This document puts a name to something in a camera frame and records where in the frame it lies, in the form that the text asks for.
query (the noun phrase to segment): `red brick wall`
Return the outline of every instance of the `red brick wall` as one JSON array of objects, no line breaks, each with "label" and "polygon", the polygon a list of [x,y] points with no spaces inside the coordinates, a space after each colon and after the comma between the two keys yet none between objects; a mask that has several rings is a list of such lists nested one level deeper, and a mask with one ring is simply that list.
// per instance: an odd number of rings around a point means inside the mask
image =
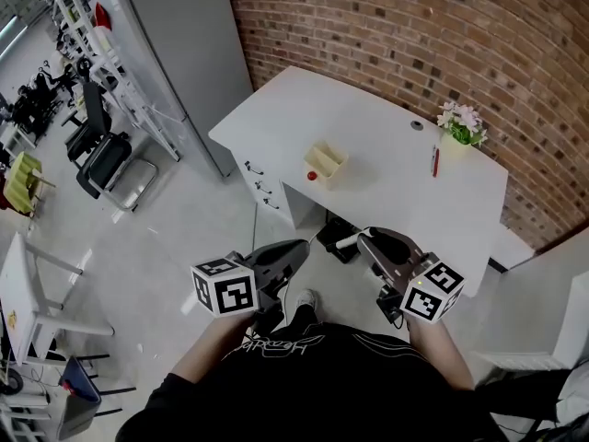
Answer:
[{"label": "red brick wall", "polygon": [[289,65],[432,118],[479,108],[502,222],[537,249],[589,211],[589,0],[232,0],[255,88]]}]

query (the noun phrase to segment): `drawer handle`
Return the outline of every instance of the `drawer handle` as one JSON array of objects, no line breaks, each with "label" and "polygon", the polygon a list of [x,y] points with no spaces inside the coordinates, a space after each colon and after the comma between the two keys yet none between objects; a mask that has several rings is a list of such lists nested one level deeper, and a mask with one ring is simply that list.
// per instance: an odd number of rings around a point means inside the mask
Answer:
[{"label": "drawer handle", "polygon": [[244,165],[246,166],[246,169],[248,170],[248,172],[257,173],[258,175],[264,175],[264,172],[262,172],[262,171],[260,171],[260,172],[257,172],[256,170],[254,170],[254,169],[251,167],[251,165],[249,164],[249,160],[248,160],[248,162],[246,162]]},{"label": "drawer handle", "polygon": [[275,210],[279,210],[280,206],[274,206],[270,203],[270,198],[264,198],[264,203],[266,203],[270,208],[274,208]]},{"label": "drawer handle", "polygon": [[255,185],[256,185],[256,190],[260,190],[261,192],[268,193],[269,195],[272,195],[272,192],[268,192],[267,190],[264,190],[263,188],[261,188],[261,180],[256,181]]}]

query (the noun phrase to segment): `red pen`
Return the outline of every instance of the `red pen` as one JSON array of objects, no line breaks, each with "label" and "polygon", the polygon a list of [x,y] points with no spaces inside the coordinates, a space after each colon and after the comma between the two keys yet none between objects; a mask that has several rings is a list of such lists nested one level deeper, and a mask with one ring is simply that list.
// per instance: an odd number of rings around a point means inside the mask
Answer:
[{"label": "red pen", "polygon": [[436,178],[438,176],[438,163],[440,161],[440,149],[436,146],[433,147],[432,154],[432,176]]}]

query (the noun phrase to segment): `desk drawer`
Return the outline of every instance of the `desk drawer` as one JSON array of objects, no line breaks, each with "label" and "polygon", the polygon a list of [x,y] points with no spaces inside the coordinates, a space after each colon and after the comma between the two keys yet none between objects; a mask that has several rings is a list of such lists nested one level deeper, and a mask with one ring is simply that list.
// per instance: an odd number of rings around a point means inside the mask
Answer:
[{"label": "desk drawer", "polygon": [[235,154],[234,157],[254,198],[260,204],[268,206],[268,209],[278,208],[281,213],[289,215],[286,195],[280,180],[270,175],[268,170],[255,161],[249,161]]}]

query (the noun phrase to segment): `yellow object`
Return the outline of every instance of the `yellow object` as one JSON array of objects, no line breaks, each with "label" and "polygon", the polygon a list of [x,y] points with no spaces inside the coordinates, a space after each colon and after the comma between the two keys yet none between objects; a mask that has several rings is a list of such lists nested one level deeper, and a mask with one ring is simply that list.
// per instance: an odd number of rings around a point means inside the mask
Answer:
[{"label": "yellow object", "polygon": [[318,141],[305,154],[306,173],[314,171],[318,182],[331,190],[336,173],[341,172],[341,167],[347,161],[347,154],[334,149],[325,141]]},{"label": "yellow object", "polygon": [[8,327],[12,330],[14,330],[15,327],[17,327],[17,313],[15,311],[12,311],[8,315]]},{"label": "yellow object", "polygon": [[40,181],[43,181],[33,173],[35,169],[41,173],[39,160],[26,152],[21,152],[6,177],[4,196],[20,213],[33,211],[30,199],[34,196]]}]

